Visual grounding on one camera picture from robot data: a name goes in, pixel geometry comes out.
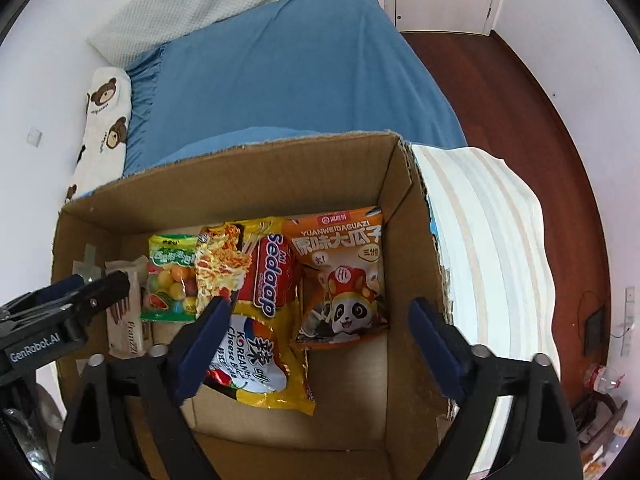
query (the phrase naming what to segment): wooden floor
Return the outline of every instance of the wooden floor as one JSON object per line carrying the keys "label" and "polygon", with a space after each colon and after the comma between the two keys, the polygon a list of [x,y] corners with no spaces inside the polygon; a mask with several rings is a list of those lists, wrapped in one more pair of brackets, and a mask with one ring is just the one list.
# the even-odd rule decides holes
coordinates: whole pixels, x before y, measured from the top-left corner
{"label": "wooden floor", "polygon": [[589,364],[607,355],[602,348],[583,357],[584,321],[603,304],[610,312],[604,234],[580,156],[542,88],[500,37],[404,37],[449,99],[468,144],[503,158],[542,204],[556,285],[553,334],[573,406],[584,395]]}

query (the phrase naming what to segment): blue blanket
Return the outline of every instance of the blue blanket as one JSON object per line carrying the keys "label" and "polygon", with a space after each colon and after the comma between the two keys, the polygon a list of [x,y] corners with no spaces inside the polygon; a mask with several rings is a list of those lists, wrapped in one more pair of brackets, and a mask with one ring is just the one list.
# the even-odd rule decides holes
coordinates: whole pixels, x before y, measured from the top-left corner
{"label": "blue blanket", "polygon": [[298,130],[393,130],[466,146],[449,102],[377,0],[265,4],[153,48],[127,72],[125,174]]}

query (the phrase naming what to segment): red label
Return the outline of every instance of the red label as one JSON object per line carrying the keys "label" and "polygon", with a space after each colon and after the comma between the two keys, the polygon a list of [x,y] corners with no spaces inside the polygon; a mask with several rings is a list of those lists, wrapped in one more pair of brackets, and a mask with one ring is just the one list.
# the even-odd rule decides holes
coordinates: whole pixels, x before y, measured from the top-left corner
{"label": "red label", "polygon": [[289,242],[279,234],[265,236],[252,254],[252,263],[238,293],[238,300],[253,301],[265,317],[282,307],[292,283],[293,265]]}
{"label": "red label", "polygon": [[316,217],[319,226],[327,226],[331,224],[341,224],[351,220],[351,213],[348,211],[340,211],[337,213],[331,213],[328,215],[320,215]]}

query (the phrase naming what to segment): striped bedding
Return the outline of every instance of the striped bedding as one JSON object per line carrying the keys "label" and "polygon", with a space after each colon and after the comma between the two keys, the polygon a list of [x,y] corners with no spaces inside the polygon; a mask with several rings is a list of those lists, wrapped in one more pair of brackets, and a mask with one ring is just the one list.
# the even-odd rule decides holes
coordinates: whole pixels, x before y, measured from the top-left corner
{"label": "striped bedding", "polygon": [[[544,352],[560,375],[551,333],[556,291],[537,197],[503,160],[478,148],[413,150],[446,278],[448,321],[470,344],[501,357]],[[491,466],[510,405],[498,400],[474,472]]]}

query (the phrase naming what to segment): bear print fabric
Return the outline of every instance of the bear print fabric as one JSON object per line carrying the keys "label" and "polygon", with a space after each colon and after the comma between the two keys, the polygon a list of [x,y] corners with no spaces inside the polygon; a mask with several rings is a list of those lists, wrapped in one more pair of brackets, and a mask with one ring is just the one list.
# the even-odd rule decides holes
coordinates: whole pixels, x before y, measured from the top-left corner
{"label": "bear print fabric", "polygon": [[124,170],[131,118],[129,76],[119,68],[99,68],[86,97],[86,127],[67,200],[120,178]]}

